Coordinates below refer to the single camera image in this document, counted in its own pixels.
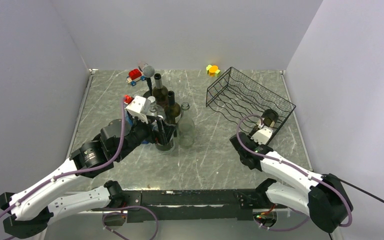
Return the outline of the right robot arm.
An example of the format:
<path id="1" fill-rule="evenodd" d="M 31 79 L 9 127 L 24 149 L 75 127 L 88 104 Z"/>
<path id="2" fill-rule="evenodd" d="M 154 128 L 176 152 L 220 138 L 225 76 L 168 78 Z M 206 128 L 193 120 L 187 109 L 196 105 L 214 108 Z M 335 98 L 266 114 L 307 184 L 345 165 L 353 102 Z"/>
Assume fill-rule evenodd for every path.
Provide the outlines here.
<path id="1" fill-rule="evenodd" d="M 335 175 L 319 174 L 300 167 L 271 147 L 257 144 L 241 131 L 231 136 L 229 141 L 243 165 L 274 176 L 256 187 L 259 206 L 268 208 L 271 204 L 278 204 L 289 207 L 307 215 L 326 233 L 352 224 L 354 207 Z"/>

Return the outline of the dark wine bottle black neck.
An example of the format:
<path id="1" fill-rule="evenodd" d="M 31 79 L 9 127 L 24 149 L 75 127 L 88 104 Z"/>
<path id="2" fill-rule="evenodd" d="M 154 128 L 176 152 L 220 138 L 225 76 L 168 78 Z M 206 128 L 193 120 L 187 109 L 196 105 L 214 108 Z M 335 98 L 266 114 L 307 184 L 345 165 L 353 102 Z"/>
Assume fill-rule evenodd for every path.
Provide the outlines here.
<path id="1" fill-rule="evenodd" d="M 182 117 L 182 110 L 180 105 L 175 100 L 174 91 L 170 90 L 167 94 L 168 105 L 165 106 L 164 111 L 166 115 L 166 122 L 168 124 L 176 125 Z"/>

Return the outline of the clear round bottle front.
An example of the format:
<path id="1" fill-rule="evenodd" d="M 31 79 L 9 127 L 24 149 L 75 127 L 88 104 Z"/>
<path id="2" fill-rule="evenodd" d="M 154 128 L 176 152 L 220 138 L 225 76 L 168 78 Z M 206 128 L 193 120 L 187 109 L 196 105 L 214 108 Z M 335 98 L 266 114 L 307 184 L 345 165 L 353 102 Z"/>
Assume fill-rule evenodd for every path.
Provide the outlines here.
<path id="1" fill-rule="evenodd" d="M 176 136 L 176 133 L 173 133 L 167 144 L 161 144 L 158 138 L 156 137 L 155 143 L 154 143 L 155 148 L 163 154 L 168 154 L 172 152 L 175 149 L 175 136 Z"/>

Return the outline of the clear glass bottle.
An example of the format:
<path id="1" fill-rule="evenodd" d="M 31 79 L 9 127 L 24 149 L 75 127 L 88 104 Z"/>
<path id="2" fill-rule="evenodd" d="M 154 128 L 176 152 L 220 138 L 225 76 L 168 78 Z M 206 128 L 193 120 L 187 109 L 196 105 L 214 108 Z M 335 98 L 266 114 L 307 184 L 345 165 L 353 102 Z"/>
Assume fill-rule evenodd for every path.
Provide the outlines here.
<path id="1" fill-rule="evenodd" d="M 195 142 L 195 123 L 191 116 L 190 104 L 183 102 L 181 105 L 181 118 L 178 122 L 179 145 L 190 148 Z"/>

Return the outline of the dark green wine bottle front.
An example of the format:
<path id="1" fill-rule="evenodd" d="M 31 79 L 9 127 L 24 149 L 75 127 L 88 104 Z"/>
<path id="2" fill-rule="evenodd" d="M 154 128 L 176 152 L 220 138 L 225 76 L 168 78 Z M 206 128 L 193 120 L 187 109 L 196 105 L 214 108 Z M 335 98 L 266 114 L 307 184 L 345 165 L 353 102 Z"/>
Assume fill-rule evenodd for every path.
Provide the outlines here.
<path id="1" fill-rule="evenodd" d="M 273 109 L 266 109 L 262 113 L 261 119 L 257 122 L 257 124 L 259 126 L 269 127 L 274 129 L 278 119 L 279 119 L 279 115 L 276 111 L 274 111 Z"/>

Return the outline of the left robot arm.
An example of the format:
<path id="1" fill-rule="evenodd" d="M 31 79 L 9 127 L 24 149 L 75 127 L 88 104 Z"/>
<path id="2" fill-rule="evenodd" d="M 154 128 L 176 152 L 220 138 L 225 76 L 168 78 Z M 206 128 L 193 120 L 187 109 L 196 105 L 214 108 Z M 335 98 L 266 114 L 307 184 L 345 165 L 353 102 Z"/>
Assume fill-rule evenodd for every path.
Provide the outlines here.
<path id="1" fill-rule="evenodd" d="M 127 196 L 113 180 L 88 192 L 69 196 L 66 192 L 112 169 L 143 141 L 169 142 L 175 129 L 160 117 L 149 117 L 147 122 L 135 119 L 129 130 L 122 119 L 111 121 L 48 176 L 19 193 L 0 195 L 0 208 L 8 212 L 2 222 L 4 231 L 14 238 L 27 239 L 76 213 L 90 209 L 117 210 L 125 206 Z"/>

